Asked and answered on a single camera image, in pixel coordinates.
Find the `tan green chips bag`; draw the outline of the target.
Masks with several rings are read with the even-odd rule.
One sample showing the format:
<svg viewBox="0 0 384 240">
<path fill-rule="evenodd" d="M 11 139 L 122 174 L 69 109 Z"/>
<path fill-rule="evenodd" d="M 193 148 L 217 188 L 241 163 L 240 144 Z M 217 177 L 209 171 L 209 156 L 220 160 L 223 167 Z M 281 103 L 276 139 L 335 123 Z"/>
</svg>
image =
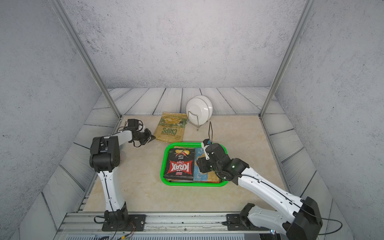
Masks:
<svg viewBox="0 0 384 240">
<path fill-rule="evenodd" d="M 163 112 L 155 130 L 156 139 L 167 143 L 182 142 L 187 120 L 186 114 Z"/>
</svg>

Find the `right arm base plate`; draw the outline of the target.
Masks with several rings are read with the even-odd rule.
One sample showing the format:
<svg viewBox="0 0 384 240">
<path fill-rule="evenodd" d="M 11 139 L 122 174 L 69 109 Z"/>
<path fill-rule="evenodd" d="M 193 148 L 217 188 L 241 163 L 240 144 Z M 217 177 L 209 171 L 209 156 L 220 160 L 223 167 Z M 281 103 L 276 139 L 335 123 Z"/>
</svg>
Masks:
<svg viewBox="0 0 384 240">
<path fill-rule="evenodd" d="M 254 226 L 247 217 L 240 214 L 227 214 L 222 225 L 226 226 L 228 231 L 269 231 L 267 228 Z"/>
</svg>

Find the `tan blue chips bag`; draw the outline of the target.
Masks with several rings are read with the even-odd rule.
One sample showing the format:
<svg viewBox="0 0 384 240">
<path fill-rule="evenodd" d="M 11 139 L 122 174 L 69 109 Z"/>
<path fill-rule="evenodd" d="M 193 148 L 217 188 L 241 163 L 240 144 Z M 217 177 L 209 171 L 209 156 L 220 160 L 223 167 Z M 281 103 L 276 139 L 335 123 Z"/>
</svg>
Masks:
<svg viewBox="0 0 384 240">
<path fill-rule="evenodd" d="M 197 160 L 205 159 L 205 153 L 202 148 L 195 148 L 195 168 L 193 180 L 170 180 L 170 182 L 182 182 L 182 183 L 213 183 L 219 184 L 221 180 L 216 176 L 215 172 L 201 173 L 197 165 Z"/>
</svg>

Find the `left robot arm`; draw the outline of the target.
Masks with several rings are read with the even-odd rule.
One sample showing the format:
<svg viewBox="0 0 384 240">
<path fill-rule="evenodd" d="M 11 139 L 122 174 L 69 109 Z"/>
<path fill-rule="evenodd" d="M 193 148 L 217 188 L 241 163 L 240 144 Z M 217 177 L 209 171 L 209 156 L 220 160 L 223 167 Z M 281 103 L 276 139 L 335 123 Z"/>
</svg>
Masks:
<svg viewBox="0 0 384 240">
<path fill-rule="evenodd" d="M 155 136 L 151 131 L 137 119 L 126 120 L 125 124 L 112 135 L 93 138 L 90 167 L 97 173 L 104 191 L 106 210 L 102 216 L 103 232 L 134 232 L 143 229 L 146 216 L 130 216 L 120 190 L 119 165 L 122 161 L 120 146 L 138 142 L 137 147 L 141 147 L 154 139 Z"/>
</svg>

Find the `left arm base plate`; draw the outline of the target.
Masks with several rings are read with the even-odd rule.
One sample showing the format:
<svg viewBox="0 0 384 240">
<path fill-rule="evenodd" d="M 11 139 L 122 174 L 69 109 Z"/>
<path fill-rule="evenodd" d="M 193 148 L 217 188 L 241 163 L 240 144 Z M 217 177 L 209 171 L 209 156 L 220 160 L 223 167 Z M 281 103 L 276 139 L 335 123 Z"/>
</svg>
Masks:
<svg viewBox="0 0 384 240">
<path fill-rule="evenodd" d="M 117 215 L 105 216 L 102 226 L 103 232 L 142 232 L 144 230 L 146 215 Z"/>
</svg>

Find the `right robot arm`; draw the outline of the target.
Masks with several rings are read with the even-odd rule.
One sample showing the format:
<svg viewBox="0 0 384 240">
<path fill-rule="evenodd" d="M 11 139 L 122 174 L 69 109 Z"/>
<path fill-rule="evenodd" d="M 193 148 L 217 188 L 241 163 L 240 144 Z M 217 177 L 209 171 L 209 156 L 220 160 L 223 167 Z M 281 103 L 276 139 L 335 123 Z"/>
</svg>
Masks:
<svg viewBox="0 0 384 240">
<path fill-rule="evenodd" d="M 247 204 L 238 220 L 226 221 L 225 225 L 250 231 L 265 228 L 290 240 L 317 239 L 323 221 L 315 200 L 302 199 L 277 187 L 241 159 L 230 158 L 220 144 L 206 139 L 201 146 L 205 159 L 199 159 L 197 165 L 203 173 L 213 171 L 220 180 L 251 191 L 274 208 L 270 211 Z"/>
</svg>

